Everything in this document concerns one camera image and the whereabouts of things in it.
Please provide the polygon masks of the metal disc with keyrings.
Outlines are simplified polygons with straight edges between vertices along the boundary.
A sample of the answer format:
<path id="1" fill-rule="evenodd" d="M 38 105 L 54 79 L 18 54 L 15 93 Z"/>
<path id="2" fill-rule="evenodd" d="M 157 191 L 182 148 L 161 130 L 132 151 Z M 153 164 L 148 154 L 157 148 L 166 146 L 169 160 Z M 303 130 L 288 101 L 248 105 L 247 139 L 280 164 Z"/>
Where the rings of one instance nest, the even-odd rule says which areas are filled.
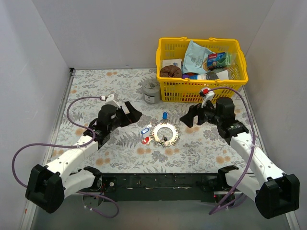
<path id="1" fill-rule="evenodd" d="M 160 143 L 160 140 L 162 139 L 163 135 L 167 137 L 167 141 L 164 145 Z M 178 142 L 179 128 L 168 122 L 159 123 L 152 127 L 152 130 L 150 132 L 150 138 L 155 144 L 159 146 L 169 147 Z"/>

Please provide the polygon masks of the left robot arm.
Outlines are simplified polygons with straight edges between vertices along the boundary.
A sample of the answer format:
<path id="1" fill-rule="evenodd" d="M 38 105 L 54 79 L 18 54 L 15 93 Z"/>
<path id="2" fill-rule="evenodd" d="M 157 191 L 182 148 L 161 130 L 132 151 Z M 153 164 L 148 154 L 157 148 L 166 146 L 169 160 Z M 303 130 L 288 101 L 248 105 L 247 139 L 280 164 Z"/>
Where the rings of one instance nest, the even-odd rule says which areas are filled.
<path id="1" fill-rule="evenodd" d="M 75 172 L 76 167 L 97 152 L 110 139 L 118 127 L 136 123 L 142 113 L 129 101 L 128 112 L 121 106 L 105 104 L 98 117 L 88 126 L 75 145 L 45 166 L 36 165 L 30 173 L 25 197 L 45 210 L 55 212 L 68 196 L 80 191 L 99 191 L 103 185 L 102 173 L 91 166 Z"/>

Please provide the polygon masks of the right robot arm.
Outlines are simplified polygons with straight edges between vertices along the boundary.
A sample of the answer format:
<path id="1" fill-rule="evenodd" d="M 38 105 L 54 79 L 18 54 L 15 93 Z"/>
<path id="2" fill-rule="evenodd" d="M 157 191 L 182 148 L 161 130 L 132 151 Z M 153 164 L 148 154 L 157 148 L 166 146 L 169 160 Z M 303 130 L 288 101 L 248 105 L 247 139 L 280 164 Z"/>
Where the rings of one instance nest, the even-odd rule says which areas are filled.
<path id="1" fill-rule="evenodd" d="M 216 125 L 221 138 L 232 147 L 252 170 L 254 178 L 245 175 L 231 165 L 218 170 L 217 184 L 222 190 L 235 187 L 252 199 L 261 215 L 267 219 L 295 211 L 299 208 L 300 181 L 294 174 L 286 174 L 252 142 L 246 126 L 236 119 L 235 105 L 229 97 L 220 97 L 216 104 L 205 100 L 190 106 L 180 118 L 193 127 L 194 117 L 198 125 L 205 122 Z"/>

